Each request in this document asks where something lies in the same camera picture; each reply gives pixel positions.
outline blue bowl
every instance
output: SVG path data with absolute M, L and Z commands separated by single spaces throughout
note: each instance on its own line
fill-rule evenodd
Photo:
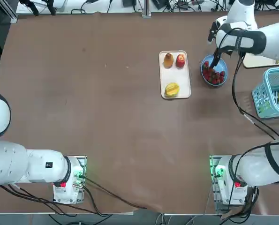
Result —
M 219 60 L 219 63 L 217 64 L 217 66 L 213 68 L 216 72 L 219 72 L 219 73 L 222 72 L 222 71 L 225 72 L 224 80 L 223 80 L 222 83 L 220 83 L 220 84 L 212 84 L 212 83 L 209 83 L 209 82 L 205 79 L 205 77 L 203 76 L 203 68 L 202 68 L 202 66 L 203 66 L 204 62 L 205 62 L 205 61 L 208 61 L 208 62 L 209 62 L 209 66 L 210 66 L 211 63 L 212 63 L 212 61 L 213 61 L 213 58 L 214 58 L 213 55 L 208 55 L 208 56 L 206 56 L 206 57 L 203 59 L 203 61 L 202 61 L 202 63 L 201 63 L 201 75 L 202 75 L 202 78 L 205 80 L 205 82 L 206 82 L 207 84 L 209 84 L 209 85 L 211 85 L 211 86 L 213 86 L 213 87 L 219 87 L 219 86 L 221 86 L 221 85 L 223 85 L 223 84 L 225 83 L 225 81 L 226 81 L 226 79 L 227 79 L 227 77 L 228 77 L 228 68 L 227 68 L 227 65 L 226 65 L 225 61 L 223 61 L 222 59 L 220 59 L 220 60 Z

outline floor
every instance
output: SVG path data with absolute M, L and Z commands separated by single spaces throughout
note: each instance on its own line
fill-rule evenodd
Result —
M 159 213 L 138 210 L 134 215 L 113 215 L 107 219 L 102 225 L 153 225 Z M 86 224 L 94 224 L 100 221 L 102 218 L 96 215 L 78 215 L 77 217 L 66 216 L 53 216 L 58 222 L 66 225 L 69 222 L 85 222 Z M 166 223 L 169 220 L 169 216 L 165 216 Z M 170 220 L 171 225 L 185 225 L 190 220 L 190 216 L 173 216 Z M 11 225 L 15 221 L 17 225 L 57 225 L 48 215 L 45 214 L 24 214 L 24 215 L 0 215 L 0 225 Z M 216 216 L 197 216 L 194 218 L 194 223 L 190 222 L 190 225 L 219 225 L 219 217 Z M 251 216 L 245 225 L 279 225 L 279 216 Z

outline metal frame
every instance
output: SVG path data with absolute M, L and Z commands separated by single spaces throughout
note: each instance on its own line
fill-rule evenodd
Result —
M 17 15 L 15 11 L 11 8 L 6 0 L 0 0 L 0 7 L 3 9 L 4 13 L 6 13 L 10 17 L 11 23 L 17 22 Z
M 151 12 L 150 12 L 150 0 L 144 0 L 143 4 L 143 18 L 150 18 Z

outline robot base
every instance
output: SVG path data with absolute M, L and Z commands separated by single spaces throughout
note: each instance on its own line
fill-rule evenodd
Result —
M 86 175 L 86 156 L 67 156 L 71 163 L 71 173 L 68 181 L 61 184 L 61 187 L 53 185 L 54 202 L 63 204 L 78 204 L 84 201 L 83 184 L 85 180 L 79 178 L 79 175 Z
M 215 156 L 210 155 L 210 169 L 212 190 L 214 195 L 214 202 L 216 204 L 216 213 L 222 214 L 226 211 L 227 206 L 230 205 L 244 205 L 245 197 L 247 195 L 248 186 L 234 187 L 232 199 L 230 198 L 233 180 L 230 177 L 228 164 L 231 155 Z

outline black cable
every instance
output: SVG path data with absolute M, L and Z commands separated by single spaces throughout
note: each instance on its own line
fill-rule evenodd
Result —
M 54 219 L 50 214 L 48 214 L 48 216 L 55 221 L 55 223 L 59 224 L 59 225 L 63 225 L 62 223 L 58 222 L 56 219 Z
M 92 196 L 90 190 L 89 190 L 87 187 L 85 187 L 85 186 L 83 186 L 83 189 L 89 194 L 89 197 L 90 197 L 90 199 L 91 199 L 93 208 L 96 210 L 96 212 L 97 212 L 100 216 L 102 216 L 102 217 L 107 217 L 107 216 L 109 216 L 108 214 L 102 214 L 102 213 L 98 210 L 98 207 L 97 207 L 97 205 L 96 205 L 96 203 L 95 203 L 95 201 L 94 201 L 94 198 L 93 198 L 93 196 Z
M 25 197 L 32 197 L 33 199 L 39 200 L 40 203 L 42 203 L 42 204 L 44 204 L 45 206 L 49 207 L 52 211 L 54 211 L 54 212 L 55 212 L 56 214 L 58 214 L 58 215 L 64 215 L 64 216 L 67 216 L 67 217 L 76 217 L 76 216 L 77 216 L 77 215 L 69 215 L 69 214 L 65 213 L 58 205 L 56 205 L 56 204 L 54 204 L 54 203 L 51 203 L 53 206 L 55 206 L 56 208 L 59 209 L 59 211 L 61 212 L 61 213 L 59 213 L 57 210 L 53 209 L 51 206 L 49 206 L 47 203 L 44 202 L 44 201 L 47 201 L 46 199 L 38 198 L 38 197 L 36 197 L 36 196 L 30 194 L 29 192 L 27 192 L 25 189 L 20 188 L 20 190 L 22 190 L 23 192 L 25 192 L 25 193 L 28 194 L 28 195 L 25 195 L 24 193 L 21 193 L 21 192 L 19 192 L 19 191 L 16 191 L 11 185 L 8 185 L 8 186 L 9 186 L 9 188 L 10 188 L 13 192 L 17 193 L 18 195 L 22 195 L 22 196 L 25 196 Z
M 113 0 L 109 0 L 109 7 L 107 9 L 107 13 L 109 12 L 109 9 L 110 9 L 110 6 L 111 6 L 111 3 L 112 3 Z
M 34 199 L 32 197 L 25 197 L 25 196 L 19 195 L 19 194 L 15 193 L 15 192 L 9 190 L 8 188 L 4 187 L 3 185 L 0 185 L 0 188 L 4 189 L 8 193 L 10 193 L 10 194 L 12 194 L 12 195 L 14 195 L 16 197 L 19 197 L 19 198 L 22 198 L 22 199 L 26 199 L 26 200 L 29 200 L 29 201 L 32 201 L 32 202 L 41 203 L 41 201 L 38 200 L 38 199 L 42 199 L 45 203 L 48 203 L 48 204 L 63 205 L 63 206 L 67 206 L 67 207 L 70 207 L 70 208 L 73 208 L 73 209 L 76 209 L 76 210 L 81 210 L 81 211 L 85 211 L 85 212 L 89 212 L 89 213 L 93 213 L 93 214 L 98 215 L 96 212 L 93 212 L 91 210 L 83 209 L 83 208 L 76 207 L 76 206 L 69 205 L 69 204 L 64 204 L 64 203 L 60 203 L 60 202 L 51 202 L 51 201 L 43 199 L 43 198 Z
M 197 2 L 197 4 L 198 4 L 198 10 L 200 10 L 200 11 L 202 11 L 202 8 L 201 8 L 201 5 L 200 5 L 200 3 L 198 2 L 198 0 L 196 0 L 196 2 Z
M 222 7 L 222 5 L 218 2 L 218 1 L 213 1 L 213 0 L 209 0 L 213 3 L 215 3 L 217 6 L 219 6 L 221 8 L 221 10 L 224 10 L 224 8 Z
M 236 69 L 235 69 L 235 73 L 234 73 L 234 77 L 233 77 L 233 82 L 232 82 L 232 97 L 233 97 L 233 101 L 235 103 L 235 105 L 237 106 L 237 108 L 239 109 L 239 112 L 244 115 L 248 115 L 252 118 L 254 118 L 255 120 L 257 120 L 258 122 L 262 123 L 264 126 L 266 126 L 267 128 L 269 128 L 272 132 L 274 132 L 278 137 L 279 137 L 279 133 L 277 133 L 273 128 L 271 128 L 270 126 L 266 125 L 264 122 L 262 122 L 261 120 L 259 120 L 258 118 L 256 118 L 255 116 L 253 116 L 252 114 L 248 113 L 247 111 L 243 110 L 237 103 L 237 100 L 236 100 L 236 95 L 235 95 L 235 80 L 236 80 L 236 75 L 237 75 L 237 72 L 239 70 L 239 67 L 241 66 L 242 62 L 243 62 L 243 59 L 244 59 L 244 56 L 243 57 L 240 57 L 238 62 L 237 62 L 237 66 L 236 66 Z M 265 134 L 267 134 L 268 136 L 270 136 L 273 140 L 275 140 L 275 138 L 270 135 L 267 131 L 265 131 L 264 129 L 260 128 L 256 123 L 253 122 L 253 124 L 259 128 L 260 130 L 262 130 Z
M 108 218 L 110 218 L 111 216 L 113 216 L 113 215 L 109 215 L 108 217 L 106 217 L 106 218 L 102 219 L 101 221 L 96 222 L 96 223 L 95 223 L 95 224 L 93 224 L 93 225 L 98 225 L 98 224 L 100 224 L 100 223 L 104 222 L 105 220 L 107 220 Z
M 172 2 L 172 0 L 170 0 L 169 3 L 166 4 L 166 7 L 163 9 L 162 12 L 164 12 L 166 9 L 168 9 L 168 10 L 171 10 L 171 9 L 172 9 L 172 7 L 171 7 L 171 2 Z
M 63 225 L 62 223 L 60 223 L 59 221 L 57 221 L 55 218 L 53 218 L 50 214 L 48 214 L 48 215 L 49 215 L 50 218 L 52 218 L 53 221 L 55 221 L 55 223 L 57 223 L 57 224 L 59 224 L 59 225 Z M 111 216 L 113 216 L 113 215 L 109 215 L 109 216 L 107 216 L 106 218 L 104 218 L 104 219 L 102 219 L 102 220 L 96 222 L 96 223 L 93 224 L 93 225 L 98 225 L 98 224 L 104 222 L 105 220 L 107 220 L 108 218 L 110 218 Z M 80 223 L 80 222 L 70 222 L 70 223 L 68 223 L 68 224 L 66 224 L 66 225 L 73 225 L 73 224 L 79 224 L 79 223 Z
M 224 42 L 226 36 L 229 35 L 229 34 L 230 34 L 232 31 L 234 31 L 234 30 L 242 30 L 242 29 L 241 29 L 241 28 L 233 28 L 233 29 L 229 30 L 229 32 L 227 32 L 227 33 L 223 36 L 223 38 L 222 38 L 222 40 L 221 40 L 221 42 L 220 42 L 220 44 L 219 44 L 219 47 L 217 48 L 215 54 L 216 54 L 216 53 L 218 52 L 218 50 L 221 48 L 221 45 L 223 44 L 223 42 Z M 234 103 L 235 103 L 235 105 L 236 105 L 237 108 L 239 109 L 239 112 L 240 112 L 242 115 L 246 114 L 246 115 L 248 115 L 248 116 L 254 118 L 255 120 L 257 120 L 258 122 L 260 122 L 261 124 L 263 124 L 264 126 L 266 126 L 268 129 L 270 129 L 272 132 L 274 132 L 274 133 L 279 137 L 279 133 L 277 133 L 277 132 L 276 132 L 273 128 L 271 128 L 270 126 L 266 125 L 266 124 L 265 124 L 264 122 L 262 122 L 260 119 L 256 118 L 255 116 L 253 116 L 252 114 L 248 113 L 247 111 L 243 110 L 243 109 L 238 105 L 238 103 L 237 103 L 237 101 L 236 101 L 236 96 L 235 96 L 235 78 L 236 78 L 237 72 L 238 72 L 238 70 L 239 70 L 239 67 L 240 67 L 240 65 L 241 65 L 242 62 L 243 62 L 243 57 L 244 57 L 244 56 L 241 56 L 241 57 L 239 58 L 238 62 L 237 62 L 236 69 L 235 69 L 235 73 L 234 73 L 234 77 L 233 77 L 233 82 L 232 82 L 232 97 L 233 97 Z
M 86 4 L 86 3 L 89 3 L 88 0 L 86 0 L 82 5 L 81 5 L 81 8 L 74 8 L 70 11 L 70 14 L 72 15 L 74 11 L 80 11 L 81 14 L 86 14 L 86 11 L 83 9 L 83 6 Z
M 121 200 L 122 202 L 124 202 L 124 203 L 126 203 L 126 204 L 128 204 L 128 205 L 130 205 L 130 206 L 132 206 L 132 207 L 135 207 L 135 208 L 138 208 L 138 209 L 146 209 L 146 207 L 138 206 L 138 205 L 135 205 L 135 204 L 133 204 L 133 203 L 128 202 L 127 200 L 125 200 L 125 199 L 119 197 L 118 195 L 116 195 L 116 194 L 114 194 L 113 192 L 107 190 L 106 188 L 102 187 L 101 185 L 99 185 L 98 183 L 94 182 L 93 180 L 91 180 L 91 179 L 89 179 L 89 178 L 87 178 L 87 177 L 84 177 L 84 176 L 79 176 L 79 177 L 88 180 L 89 182 L 93 183 L 94 185 L 96 185 L 96 186 L 99 187 L 100 189 L 106 191 L 108 194 L 110 194 L 110 195 L 116 197 L 117 199 Z
M 191 6 L 188 6 L 188 8 L 192 9 L 195 12 L 194 8 L 192 8 Z
M 143 11 L 143 6 L 141 5 L 140 0 L 138 0 L 141 10 Z

